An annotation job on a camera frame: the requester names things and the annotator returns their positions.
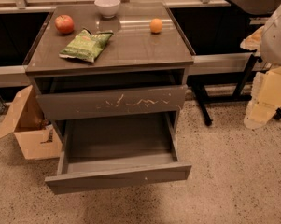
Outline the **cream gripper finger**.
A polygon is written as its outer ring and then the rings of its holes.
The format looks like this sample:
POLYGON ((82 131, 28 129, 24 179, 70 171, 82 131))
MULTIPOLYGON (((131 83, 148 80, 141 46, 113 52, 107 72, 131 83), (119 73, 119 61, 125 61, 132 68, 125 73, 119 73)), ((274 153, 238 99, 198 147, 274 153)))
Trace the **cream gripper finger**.
POLYGON ((281 107, 281 66, 266 73, 258 72, 252 83, 251 100, 246 107, 244 124, 248 129, 264 126, 281 107))

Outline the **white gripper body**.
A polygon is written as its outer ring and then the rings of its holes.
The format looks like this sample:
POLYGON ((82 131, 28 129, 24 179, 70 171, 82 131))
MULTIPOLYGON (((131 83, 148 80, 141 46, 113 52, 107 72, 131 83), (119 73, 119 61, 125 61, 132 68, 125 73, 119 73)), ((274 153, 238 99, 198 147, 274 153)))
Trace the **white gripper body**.
POLYGON ((252 33, 247 38, 245 38, 241 42, 240 47, 242 49, 246 49, 246 50, 250 50, 250 51, 259 50, 262 31, 263 31, 263 26, 261 26, 254 33, 252 33))

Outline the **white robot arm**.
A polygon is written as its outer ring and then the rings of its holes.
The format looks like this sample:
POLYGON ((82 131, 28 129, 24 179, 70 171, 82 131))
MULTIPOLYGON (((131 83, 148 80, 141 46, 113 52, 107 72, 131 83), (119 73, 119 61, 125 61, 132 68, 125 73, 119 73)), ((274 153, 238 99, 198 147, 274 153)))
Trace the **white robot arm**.
POLYGON ((245 126, 258 129, 281 107, 281 4, 262 27, 242 41, 241 47, 255 49, 272 65, 266 73, 256 73, 246 107, 245 126))

